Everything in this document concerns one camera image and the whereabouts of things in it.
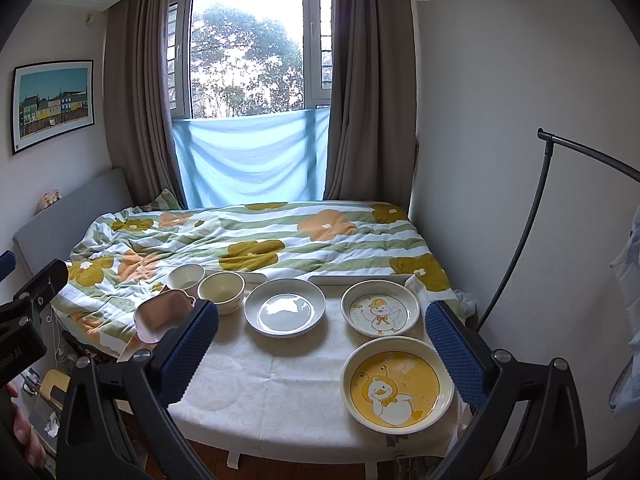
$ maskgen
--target pillow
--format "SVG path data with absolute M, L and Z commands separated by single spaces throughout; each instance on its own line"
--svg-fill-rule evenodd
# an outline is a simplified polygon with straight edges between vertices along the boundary
M 167 188 L 164 188 L 158 198 L 153 202 L 140 206 L 145 213 L 150 211 L 177 211 L 182 210 L 180 203 L 176 200 L 174 194 Z

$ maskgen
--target picture frame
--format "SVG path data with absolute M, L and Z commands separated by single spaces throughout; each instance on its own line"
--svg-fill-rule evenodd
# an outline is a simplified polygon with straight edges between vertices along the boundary
M 93 60 L 49 61 L 14 69 L 10 132 L 14 155 L 93 124 Z

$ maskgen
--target human hand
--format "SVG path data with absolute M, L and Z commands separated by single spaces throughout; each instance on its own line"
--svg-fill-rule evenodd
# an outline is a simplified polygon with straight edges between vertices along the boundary
M 6 386 L 9 395 L 14 398 L 18 397 L 18 389 L 14 386 L 13 383 L 8 383 Z M 44 449 L 40 445 L 40 441 L 38 440 L 38 435 L 31 424 L 24 416 L 22 410 L 18 407 L 15 402 L 12 402 L 14 405 L 14 435 L 20 441 L 20 443 L 24 446 L 24 457 L 27 459 L 27 462 L 31 465 L 31 467 L 44 467 L 44 463 L 47 460 L 47 455 L 44 452 Z

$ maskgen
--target floral duvet cover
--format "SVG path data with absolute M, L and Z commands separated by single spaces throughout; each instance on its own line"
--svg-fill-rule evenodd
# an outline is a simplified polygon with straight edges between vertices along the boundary
M 398 206 L 325 201 L 184 211 L 165 190 L 148 206 L 90 225 L 52 306 L 75 338 L 118 357 L 135 333 L 138 305 L 159 294 L 169 272 L 186 263 L 269 279 L 416 272 L 434 300 L 456 299 Z

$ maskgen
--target white wall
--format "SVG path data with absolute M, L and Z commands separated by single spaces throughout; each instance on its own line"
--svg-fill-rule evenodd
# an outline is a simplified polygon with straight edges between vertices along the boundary
M 435 0 L 415 5 L 420 152 L 412 219 L 452 284 L 484 308 L 536 190 L 539 127 L 640 168 L 640 47 L 609 0 Z M 492 348 L 572 367 L 590 464 L 640 411 L 607 396 L 631 337 L 609 263 L 640 185 L 556 147 L 524 254 L 481 334 Z
M 102 54 L 106 13 L 32 4 L 0 52 L 0 253 L 13 249 L 12 236 L 36 211 L 41 195 L 59 189 L 65 196 L 111 167 L 102 113 Z M 94 60 L 94 126 L 63 134 L 12 156 L 11 86 L 14 67 L 51 60 Z M 27 280 L 19 266 L 0 283 L 0 303 L 11 300 Z M 43 323 L 48 337 L 50 326 Z

